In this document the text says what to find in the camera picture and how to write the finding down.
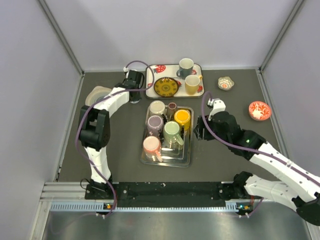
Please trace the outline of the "yellow mug black handle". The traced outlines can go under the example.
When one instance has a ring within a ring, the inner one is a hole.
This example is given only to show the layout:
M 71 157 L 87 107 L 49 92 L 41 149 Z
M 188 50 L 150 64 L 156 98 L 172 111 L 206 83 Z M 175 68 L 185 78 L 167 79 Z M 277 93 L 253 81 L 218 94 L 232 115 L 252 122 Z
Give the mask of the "yellow mug black handle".
M 187 132 L 191 125 L 191 113 L 185 109 L 179 109 L 174 114 L 174 121 Z

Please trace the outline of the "light green mug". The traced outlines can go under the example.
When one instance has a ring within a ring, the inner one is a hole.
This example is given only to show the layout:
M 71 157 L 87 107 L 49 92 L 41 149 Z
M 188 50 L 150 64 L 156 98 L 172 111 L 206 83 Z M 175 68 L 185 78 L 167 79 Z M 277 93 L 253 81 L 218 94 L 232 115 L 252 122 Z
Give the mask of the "light green mug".
M 175 121 L 168 121 L 163 127 L 164 140 L 169 144 L 184 145 L 184 140 L 181 137 L 180 126 Z

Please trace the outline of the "dark brown red mug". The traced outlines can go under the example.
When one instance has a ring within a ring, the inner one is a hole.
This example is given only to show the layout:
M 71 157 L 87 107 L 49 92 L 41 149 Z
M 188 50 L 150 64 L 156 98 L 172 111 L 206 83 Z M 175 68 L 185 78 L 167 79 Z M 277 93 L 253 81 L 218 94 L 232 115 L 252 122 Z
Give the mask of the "dark brown red mug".
M 174 119 L 174 115 L 177 111 L 178 107 L 175 102 L 170 102 L 166 108 L 166 118 L 168 121 L 172 121 Z

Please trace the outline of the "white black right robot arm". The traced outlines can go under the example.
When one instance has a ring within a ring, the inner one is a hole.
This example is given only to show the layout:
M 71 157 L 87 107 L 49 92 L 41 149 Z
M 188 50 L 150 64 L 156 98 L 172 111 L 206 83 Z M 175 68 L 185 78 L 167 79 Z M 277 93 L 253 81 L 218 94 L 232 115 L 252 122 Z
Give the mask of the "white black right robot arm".
M 247 195 L 272 200 L 295 211 L 308 223 L 320 224 L 320 178 L 282 155 L 261 135 L 244 130 L 227 111 L 200 115 L 194 133 L 199 140 L 217 140 L 237 156 L 260 166 L 277 181 L 253 173 L 240 173 L 233 192 L 239 198 Z

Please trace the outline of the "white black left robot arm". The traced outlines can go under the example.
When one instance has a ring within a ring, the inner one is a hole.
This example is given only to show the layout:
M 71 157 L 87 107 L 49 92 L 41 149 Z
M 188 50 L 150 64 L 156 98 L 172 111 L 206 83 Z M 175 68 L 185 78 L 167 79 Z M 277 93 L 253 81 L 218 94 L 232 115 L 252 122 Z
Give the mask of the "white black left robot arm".
M 127 70 L 125 78 L 113 89 L 95 87 L 81 108 L 79 140 L 89 158 L 91 179 L 87 191 L 109 198 L 114 191 L 109 182 L 112 176 L 107 161 L 107 144 L 111 136 L 110 117 L 124 104 L 138 103 L 141 99 L 139 89 L 144 84 L 144 75 L 137 70 Z

